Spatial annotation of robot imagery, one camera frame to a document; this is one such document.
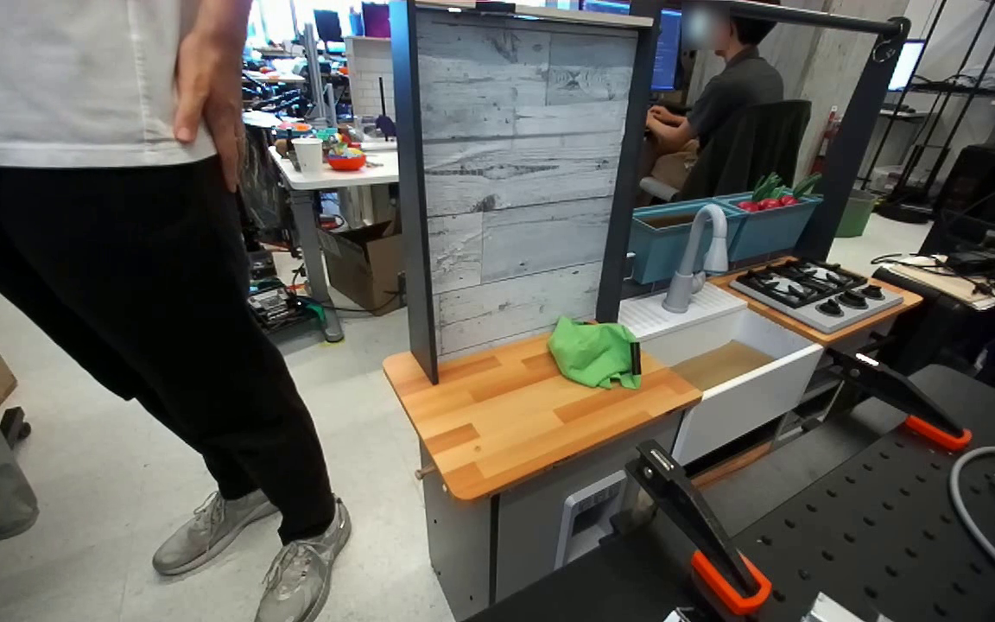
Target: blue container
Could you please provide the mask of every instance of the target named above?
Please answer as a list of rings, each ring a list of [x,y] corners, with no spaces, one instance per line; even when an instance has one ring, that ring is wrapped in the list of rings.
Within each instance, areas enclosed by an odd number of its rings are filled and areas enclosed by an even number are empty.
[[[732,266],[755,263],[798,250],[819,206],[819,194],[798,201],[798,206],[743,213],[739,236],[732,242]]]
[[[739,236],[743,211],[737,201],[748,194],[724,194],[724,196],[698,196],[698,201],[677,201],[677,203],[651,203],[631,211],[631,236],[629,251],[634,251],[631,281],[639,287],[671,285],[671,278],[680,266],[685,247],[692,239],[692,222],[705,203],[724,206],[728,219],[728,247]]]

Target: gray floor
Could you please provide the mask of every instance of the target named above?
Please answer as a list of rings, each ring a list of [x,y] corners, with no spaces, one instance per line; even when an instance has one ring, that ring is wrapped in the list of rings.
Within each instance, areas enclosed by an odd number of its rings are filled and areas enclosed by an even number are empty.
[[[879,251],[919,250],[923,227],[872,219],[831,260],[868,270]],[[381,374],[408,348],[405,312],[345,312],[349,338],[288,343],[288,364],[315,410],[357,538],[336,571],[323,622],[437,622],[449,608],[429,571],[416,437]],[[209,493],[197,456],[137,404],[123,404],[65,361],[0,296],[0,348],[34,437],[19,463],[41,522],[0,543],[0,622],[246,622],[275,554],[275,518],[253,525],[215,562],[178,579],[147,568],[155,543]]]

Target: black pants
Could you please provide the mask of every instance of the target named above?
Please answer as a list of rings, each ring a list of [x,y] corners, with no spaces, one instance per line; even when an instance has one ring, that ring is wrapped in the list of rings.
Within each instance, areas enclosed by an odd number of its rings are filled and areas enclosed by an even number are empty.
[[[246,309],[219,163],[0,168],[0,295],[193,445],[226,499],[262,488],[282,538],[333,522],[312,415]]]

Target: man in black shirt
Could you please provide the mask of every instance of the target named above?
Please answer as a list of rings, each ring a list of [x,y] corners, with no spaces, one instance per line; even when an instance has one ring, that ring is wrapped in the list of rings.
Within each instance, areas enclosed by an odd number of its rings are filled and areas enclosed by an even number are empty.
[[[771,27],[773,21],[718,17],[714,55],[724,58],[724,68],[705,85],[689,114],[674,114],[662,103],[645,111],[645,130],[659,152],[653,168],[657,179],[680,186],[698,158],[698,145],[708,145],[737,111],[783,101],[782,74],[755,53]]]

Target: person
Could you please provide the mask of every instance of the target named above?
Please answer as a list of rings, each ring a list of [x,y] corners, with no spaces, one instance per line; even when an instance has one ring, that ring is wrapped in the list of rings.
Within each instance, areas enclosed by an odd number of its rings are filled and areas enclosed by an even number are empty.
[[[782,74],[755,53],[771,31],[773,21],[718,17],[713,53],[724,58],[724,68],[708,80],[698,103],[689,114],[674,114],[662,103],[645,107],[644,122],[657,149],[653,179],[674,189],[685,186],[702,145],[708,145],[737,111],[783,101]]]
[[[185,574],[281,509],[257,619],[293,622],[322,611],[353,522],[246,309],[246,21],[247,0],[0,5],[0,295],[219,482],[151,568]]]

